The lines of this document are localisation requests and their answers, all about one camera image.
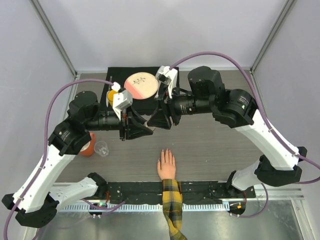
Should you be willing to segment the glitter nail polish bottle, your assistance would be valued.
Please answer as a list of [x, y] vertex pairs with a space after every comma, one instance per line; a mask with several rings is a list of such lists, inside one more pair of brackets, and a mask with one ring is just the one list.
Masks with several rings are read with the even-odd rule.
[[156, 129], [154, 126], [149, 126], [147, 121], [144, 123], [144, 126], [145, 126], [146, 128], [148, 128], [149, 130], [151, 130], [152, 132], [154, 132], [155, 129]]

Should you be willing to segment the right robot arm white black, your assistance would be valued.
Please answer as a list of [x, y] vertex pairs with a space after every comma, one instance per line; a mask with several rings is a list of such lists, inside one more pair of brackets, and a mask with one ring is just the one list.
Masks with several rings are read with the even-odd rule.
[[247, 137], [263, 153], [259, 160], [242, 170], [233, 171], [226, 183], [226, 193], [238, 197], [257, 184], [281, 187], [300, 181], [299, 154], [304, 147], [290, 144], [268, 121], [264, 120], [256, 100], [242, 89], [226, 89], [221, 74], [207, 66], [189, 72], [191, 90], [177, 87], [178, 71], [161, 66], [155, 78], [164, 85], [156, 95], [158, 106], [147, 121], [149, 127], [169, 130], [183, 115], [211, 113], [215, 121]]

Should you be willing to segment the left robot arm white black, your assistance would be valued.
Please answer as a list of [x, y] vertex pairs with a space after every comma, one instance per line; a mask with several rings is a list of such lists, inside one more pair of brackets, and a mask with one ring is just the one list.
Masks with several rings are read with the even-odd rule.
[[90, 131], [119, 131], [123, 141], [153, 134], [147, 121], [126, 103], [128, 94], [125, 90], [114, 95], [116, 102], [126, 107], [124, 113], [116, 109], [101, 111], [92, 91], [78, 93], [69, 103], [68, 117], [45, 137], [46, 153], [25, 184], [1, 200], [7, 209], [16, 212], [15, 219], [21, 226], [42, 228], [66, 206], [89, 197], [100, 200], [106, 195], [107, 182], [95, 172], [61, 190], [53, 190], [52, 186], [63, 169], [90, 143]]

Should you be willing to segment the yellow plaid sleeve forearm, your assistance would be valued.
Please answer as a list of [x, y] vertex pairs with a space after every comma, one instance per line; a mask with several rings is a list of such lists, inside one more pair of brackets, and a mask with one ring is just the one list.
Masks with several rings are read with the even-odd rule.
[[162, 180], [162, 212], [168, 224], [171, 240], [186, 240], [181, 232], [183, 214], [183, 195], [179, 184], [174, 179]]

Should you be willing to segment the mannequin hand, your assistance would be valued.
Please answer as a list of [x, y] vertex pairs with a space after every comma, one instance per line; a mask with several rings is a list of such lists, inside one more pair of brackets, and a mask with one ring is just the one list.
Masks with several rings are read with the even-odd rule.
[[157, 173], [161, 180], [174, 180], [176, 178], [175, 156], [169, 149], [162, 150], [157, 161]]

